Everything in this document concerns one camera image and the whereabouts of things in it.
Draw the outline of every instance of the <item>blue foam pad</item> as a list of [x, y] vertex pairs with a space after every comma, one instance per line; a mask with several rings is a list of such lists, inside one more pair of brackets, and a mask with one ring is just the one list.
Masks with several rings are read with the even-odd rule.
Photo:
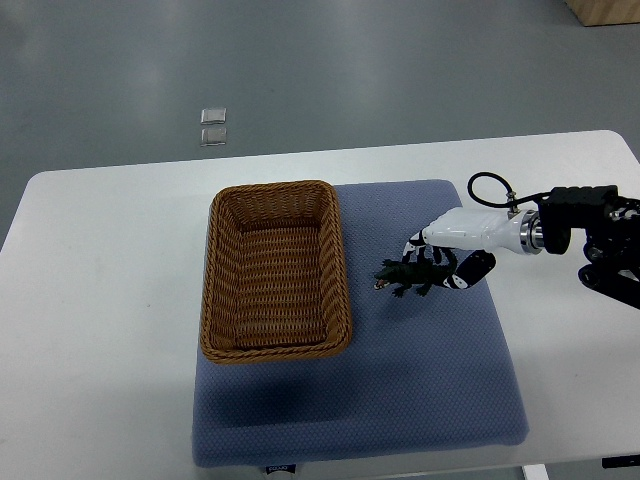
[[524, 441], [527, 420], [489, 289], [374, 290], [385, 258], [459, 206], [449, 182], [342, 185], [353, 338], [325, 359], [222, 366], [201, 352], [193, 457], [276, 465]]

